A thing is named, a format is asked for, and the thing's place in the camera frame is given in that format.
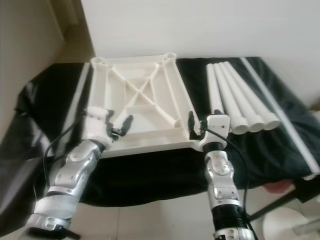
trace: table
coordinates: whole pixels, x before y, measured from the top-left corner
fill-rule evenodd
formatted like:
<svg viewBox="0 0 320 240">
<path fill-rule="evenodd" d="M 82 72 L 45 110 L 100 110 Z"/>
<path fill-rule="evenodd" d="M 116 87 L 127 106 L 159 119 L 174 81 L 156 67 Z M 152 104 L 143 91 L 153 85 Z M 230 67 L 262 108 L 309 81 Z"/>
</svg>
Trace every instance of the table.
<svg viewBox="0 0 320 240">
<path fill-rule="evenodd" d="M 178 69 L 200 119 L 210 113 L 206 64 L 222 61 L 229 61 L 268 106 L 238 58 L 178 59 Z M 260 58 L 251 57 L 249 61 L 257 73 L 263 76 L 270 92 L 320 163 L 318 121 Z M 83 66 L 83 63 L 53 64 L 31 80 L 19 95 L 17 113 L 1 143 L 1 235 L 23 226 L 33 209 L 35 198 L 32 186 L 35 176 L 42 169 L 44 145 L 63 129 Z M 86 106 L 91 75 L 90 68 L 85 76 L 75 117 Z M 66 145 L 66 152 L 78 143 L 81 131 L 82 126 L 78 124 Z M 271 131 L 231 134 L 229 139 L 236 143 L 247 158 L 250 188 L 283 179 L 300 181 L 301 177 L 311 173 L 283 126 Z M 227 146 L 226 150 L 235 168 L 235 184 L 243 189 L 246 169 L 231 146 Z M 186 148 L 101 160 L 90 177 L 81 202 L 100 207 L 123 207 L 204 192 L 207 190 L 207 181 L 204 177 L 203 157 L 201 152 Z M 35 188 L 39 194 L 43 187 L 44 181 L 36 181 Z M 251 219 L 296 198 L 297 192 L 290 193 L 262 212 L 252 215 Z"/>
</svg>

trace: black metal leg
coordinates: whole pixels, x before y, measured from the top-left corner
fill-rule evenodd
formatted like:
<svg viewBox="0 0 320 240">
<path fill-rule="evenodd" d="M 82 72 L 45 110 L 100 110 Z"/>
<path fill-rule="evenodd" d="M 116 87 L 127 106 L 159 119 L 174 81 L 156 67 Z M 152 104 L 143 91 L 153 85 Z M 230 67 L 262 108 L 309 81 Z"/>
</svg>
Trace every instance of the black metal leg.
<svg viewBox="0 0 320 240">
<path fill-rule="evenodd" d="M 66 232 L 66 234 L 67 234 L 67 237 L 68 238 L 70 238 L 70 239 L 74 239 L 74 240 L 80 240 L 81 239 L 81 235 L 79 235 L 79 234 L 76 234 L 75 232 L 73 232 L 73 231 L 67 231 Z"/>
<path fill-rule="evenodd" d="M 278 200 L 274 201 L 273 203 L 269 204 L 268 206 L 262 208 L 261 210 L 257 211 L 256 213 L 249 215 L 248 218 L 250 221 L 256 220 L 266 213 L 271 212 L 272 210 L 283 206 L 294 200 L 296 198 L 296 190 L 289 192 L 288 194 L 284 195 L 283 197 L 279 198 Z"/>
</svg>

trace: floor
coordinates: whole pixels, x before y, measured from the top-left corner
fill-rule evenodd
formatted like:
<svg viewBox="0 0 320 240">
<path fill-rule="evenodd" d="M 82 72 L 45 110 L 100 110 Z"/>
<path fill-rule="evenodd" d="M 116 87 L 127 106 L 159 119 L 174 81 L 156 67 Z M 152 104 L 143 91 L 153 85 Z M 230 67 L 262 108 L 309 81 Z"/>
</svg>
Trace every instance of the floor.
<svg viewBox="0 0 320 240">
<path fill-rule="evenodd" d="M 64 34 L 64 41 L 56 63 L 86 63 L 95 56 L 85 21 L 70 26 Z"/>
<path fill-rule="evenodd" d="M 252 214 L 279 197 L 262 187 L 251 189 L 247 211 Z M 319 203 L 315 200 L 304 205 L 295 200 L 286 207 L 310 219 L 320 216 Z M 213 240 L 209 209 L 205 192 L 131 207 L 101 208 L 80 203 L 70 229 L 80 234 L 82 240 Z M 259 240 L 265 240 L 262 222 L 260 218 L 252 223 Z M 0 240 L 18 239 L 21 233 L 18 230 Z"/>
</svg>

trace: white pipe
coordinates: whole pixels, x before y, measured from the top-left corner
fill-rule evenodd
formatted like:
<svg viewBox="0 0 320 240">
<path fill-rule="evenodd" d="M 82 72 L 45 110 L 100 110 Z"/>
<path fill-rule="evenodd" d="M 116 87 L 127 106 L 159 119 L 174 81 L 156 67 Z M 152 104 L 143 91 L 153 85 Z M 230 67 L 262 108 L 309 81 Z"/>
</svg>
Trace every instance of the white pipe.
<svg viewBox="0 0 320 240">
<path fill-rule="evenodd" d="M 232 91 L 232 94 L 238 103 L 238 106 L 243 114 L 243 116 L 247 119 L 249 124 L 249 132 L 256 133 L 264 129 L 265 122 L 261 118 L 261 116 L 257 115 L 246 96 L 243 94 L 239 86 L 236 84 L 234 78 L 231 76 L 225 64 L 222 62 L 219 63 L 222 73 L 225 76 L 225 79 L 229 85 L 229 88 Z"/>
<path fill-rule="evenodd" d="M 262 117 L 265 123 L 264 130 L 272 130 L 277 128 L 281 124 L 279 118 L 273 112 L 269 111 L 269 109 L 263 104 L 260 98 L 247 85 L 245 80 L 243 80 L 243 78 L 239 75 L 239 73 L 237 73 L 237 71 L 228 61 L 224 62 L 224 64 L 233 76 L 233 79 L 235 80 L 237 85 L 240 87 L 246 98 L 251 103 L 254 111 Z"/>
<path fill-rule="evenodd" d="M 303 156 L 305 162 L 308 164 L 311 172 L 314 175 L 319 175 L 320 174 L 320 166 L 315 160 L 314 156 L 311 154 L 309 149 L 307 148 L 306 144 L 304 141 L 301 139 L 299 136 L 297 130 L 295 127 L 292 125 L 290 120 L 288 119 L 287 115 L 284 113 L 284 111 L 281 109 L 277 101 L 274 99 L 274 97 L 271 95 L 269 90 L 267 89 L 266 85 L 264 82 L 261 80 L 259 75 L 256 73 L 254 68 L 250 65 L 248 60 L 245 57 L 240 58 L 246 69 L 249 71 L 250 75 L 253 77 L 255 83 L 258 85 L 260 90 L 262 91 L 263 95 L 266 97 L 268 102 L 271 104 L 272 108 L 276 112 L 276 114 L 279 116 L 281 119 L 283 126 L 289 136 L 291 137 L 292 141 L 294 142 L 295 146 L 298 148 L 300 151 L 301 155 Z"/>
<path fill-rule="evenodd" d="M 206 75 L 207 75 L 207 82 L 209 88 L 209 100 L 210 100 L 210 108 L 211 113 L 214 114 L 215 110 L 219 110 L 221 113 L 224 112 L 224 107 L 221 102 L 221 96 L 219 92 L 218 82 L 216 78 L 216 73 L 214 69 L 214 65 L 209 63 L 206 66 Z"/>
<path fill-rule="evenodd" d="M 225 106 L 226 113 L 230 117 L 230 126 L 233 134 L 244 134 L 248 131 L 248 121 L 242 116 L 240 109 L 232 95 L 224 75 L 218 63 L 213 65 L 216 72 L 219 89 Z"/>
</svg>

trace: robotic arm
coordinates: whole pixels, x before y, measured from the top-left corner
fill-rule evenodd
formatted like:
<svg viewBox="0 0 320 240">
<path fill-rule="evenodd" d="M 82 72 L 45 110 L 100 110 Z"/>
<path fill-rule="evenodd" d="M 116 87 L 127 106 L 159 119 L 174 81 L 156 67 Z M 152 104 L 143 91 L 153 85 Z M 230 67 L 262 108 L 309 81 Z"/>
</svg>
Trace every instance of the robotic arm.
<svg viewBox="0 0 320 240">
<path fill-rule="evenodd" d="M 121 129 L 114 128 L 109 122 L 113 114 L 113 111 L 99 107 L 87 110 L 85 129 L 89 131 L 67 155 L 64 166 L 56 174 L 45 197 L 36 202 L 34 213 L 26 224 L 28 228 L 19 240 L 61 240 L 72 237 L 73 233 L 68 231 L 71 218 L 90 174 L 96 168 L 103 151 L 110 149 L 119 136 L 126 135 L 133 121 L 130 115 Z"/>
<path fill-rule="evenodd" d="M 189 133 L 191 140 L 199 140 L 206 164 L 205 177 L 208 181 L 208 196 L 215 228 L 215 240 L 254 240 L 254 234 L 247 227 L 244 208 L 240 202 L 234 183 L 234 168 L 224 151 L 227 143 L 213 135 L 209 129 L 227 138 L 230 117 L 215 110 L 206 121 L 201 122 L 201 135 L 194 131 L 194 116 L 189 113 Z"/>
</svg>

